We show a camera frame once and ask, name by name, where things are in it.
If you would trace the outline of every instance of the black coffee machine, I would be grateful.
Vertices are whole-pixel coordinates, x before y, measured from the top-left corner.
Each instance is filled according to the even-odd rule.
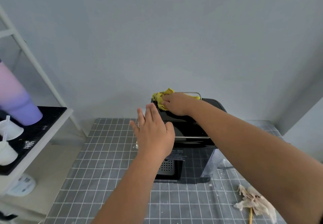
[[[217,100],[201,100],[226,112]],[[172,122],[175,129],[175,143],[171,154],[164,160],[156,175],[155,182],[205,183],[210,181],[213,170],[223,160],[223,156],[206,132],[189,116],[176,116],[158,108],[164,121]]]

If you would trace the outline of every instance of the hand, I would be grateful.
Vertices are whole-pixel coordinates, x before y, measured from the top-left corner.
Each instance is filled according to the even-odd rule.
[[[142,110],[137,109],[138,126],[134,121],[130,125],[138,142],[138,154],[153,155],[164,160],[172,151],[175,141],[173,124],[164,124],[155,104],[146,105],[146,113],[143,116]]]
[[[184,93],[173,93],[162,96],[164,105],[169,111],[178,116],[190,115],[194,103],[199,100],[192,98]]]

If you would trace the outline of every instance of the plastic container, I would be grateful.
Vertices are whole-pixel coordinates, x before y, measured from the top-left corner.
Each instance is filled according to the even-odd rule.
[[[14,186],[7,192],[8,195],[15,197],[23,197],[34,190],[36,181],[28,174],[23,173],[21,177],[14,183]]]
[[[16,160],[18,153],[7,141],[0,141],[0,165],[9,165]]]
[[[43,117],[27,91],[1,60],[0,108],[22,125],[34,124]]]
[[[24,132],[24,129],[20,126],[16,125],[12,121],[8,121],[8,129],[7,129],[7,141],[13,140],[20,136],[22,132]],[[4,133],[6,131],[6,120],[0,121],[0,135],[3,137]]]

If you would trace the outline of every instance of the straw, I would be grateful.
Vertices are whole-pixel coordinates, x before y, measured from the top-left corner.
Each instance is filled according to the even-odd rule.
[[[3,138],[2,140],[5,142],[7,141],[7,134],[8,134],[8,127],[9,127],[9,121],[10,121],[10,115],[7,115],[6,116],[6,129],[5,129],[5,132],[3,134]]]

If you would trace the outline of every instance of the pink and purple tumbler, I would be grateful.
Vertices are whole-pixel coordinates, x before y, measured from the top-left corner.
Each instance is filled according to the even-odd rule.
[[[0,109],[6,111],[22,125],[34,124],[43,117],[27,91],[1,60]]]

